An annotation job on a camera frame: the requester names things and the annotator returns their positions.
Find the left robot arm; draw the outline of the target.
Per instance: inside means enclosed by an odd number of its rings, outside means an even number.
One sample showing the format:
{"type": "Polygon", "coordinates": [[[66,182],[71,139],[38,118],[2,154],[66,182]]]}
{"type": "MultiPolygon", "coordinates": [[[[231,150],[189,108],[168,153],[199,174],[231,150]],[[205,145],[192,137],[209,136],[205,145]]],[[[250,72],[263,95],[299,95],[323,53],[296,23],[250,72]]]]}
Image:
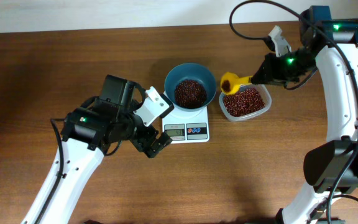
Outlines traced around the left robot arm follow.
{"type": "Polygon", "coordinates": [[[47,178],[24,223],[67,223],[79,197],[102,160],[112,155],[112,144],[130,141],[147,157],[155,157],[172,139],[152,123],[174,109],[154,87],[107,75],[101,93],[84,101],[53,127],[57,153],[47,178]]]}

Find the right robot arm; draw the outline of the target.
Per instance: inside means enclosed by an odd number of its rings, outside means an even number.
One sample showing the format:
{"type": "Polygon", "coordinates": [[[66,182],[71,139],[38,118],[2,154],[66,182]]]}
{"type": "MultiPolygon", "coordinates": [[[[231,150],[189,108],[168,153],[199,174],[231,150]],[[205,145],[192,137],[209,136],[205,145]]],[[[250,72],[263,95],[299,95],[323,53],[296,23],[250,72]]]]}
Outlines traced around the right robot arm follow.
{"type": "Polygon", "coordinates": [[[253,84],[287,86],[319,72],[328,116],[326,142],[305,156],[305,183],[276,223],[331,223],[331,206],[358,188],[358,22],[335,21],[327,6],[298,15],[302,48],[267,54],[253,84]]]}

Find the red adzuki beans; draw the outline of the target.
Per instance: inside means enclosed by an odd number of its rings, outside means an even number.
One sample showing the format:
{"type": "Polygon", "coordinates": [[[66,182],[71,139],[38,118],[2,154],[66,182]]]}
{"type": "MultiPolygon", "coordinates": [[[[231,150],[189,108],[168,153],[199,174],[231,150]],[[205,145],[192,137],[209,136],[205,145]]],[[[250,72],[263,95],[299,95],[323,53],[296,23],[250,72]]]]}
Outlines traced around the red adzuki beans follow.
{"type": "MultiPolygon", "coordinates": [[[[199,108],[206,100],[206,90],[194,80],[184,80],[175,88],[175,101],[182,108],[199,108]]],[[[265,107],[260,93],[255,88],[226,95],[223,97],[223,104],[226,111],[234,117],[251,114],[265,107]]]]}

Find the clear plastic bean container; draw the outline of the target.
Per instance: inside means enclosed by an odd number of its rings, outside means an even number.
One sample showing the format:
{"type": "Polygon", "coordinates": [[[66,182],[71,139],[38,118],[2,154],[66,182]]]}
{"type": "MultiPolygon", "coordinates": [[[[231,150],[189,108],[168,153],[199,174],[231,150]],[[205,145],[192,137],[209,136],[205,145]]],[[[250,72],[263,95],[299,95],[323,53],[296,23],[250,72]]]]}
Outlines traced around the clear plastic bean container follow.
{"type": "Polygon", "coordinates": [[[267,112],[272,105],[272,98],[264,85],[242,85],[234,95],[221,93],[219,105],[229,121],[238,122],[267,112]]]}

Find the blue plastic bowl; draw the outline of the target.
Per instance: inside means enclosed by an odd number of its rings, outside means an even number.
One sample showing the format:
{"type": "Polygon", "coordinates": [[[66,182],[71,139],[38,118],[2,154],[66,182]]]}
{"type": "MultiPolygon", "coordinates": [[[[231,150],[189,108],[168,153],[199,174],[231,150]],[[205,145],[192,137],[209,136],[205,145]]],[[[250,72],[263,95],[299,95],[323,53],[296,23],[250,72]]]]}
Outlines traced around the blue plastic bowl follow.
{"type": "Polygon", "coordinates": [[[214,75],[205,66],[184,63],[166,76],[165,94],[174,106],[183,111],[196,111],[212,102],[217,92],[214,75]]]}

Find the yellow plastic measuring scoop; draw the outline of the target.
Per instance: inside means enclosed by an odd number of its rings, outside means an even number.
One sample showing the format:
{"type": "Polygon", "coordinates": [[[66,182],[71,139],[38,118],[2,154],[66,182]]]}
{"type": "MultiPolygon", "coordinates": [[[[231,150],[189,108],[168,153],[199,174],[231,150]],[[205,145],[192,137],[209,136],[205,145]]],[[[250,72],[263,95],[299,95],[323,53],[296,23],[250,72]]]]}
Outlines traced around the yellow plastic measuring scoop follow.
{"type": "Polygon", "coordinates": [[[252,76],[239,78],[235,73],[226,72],[220,81],[220,87],[225,95],[236,94],[242,85],[251,84],[252,76]]]}

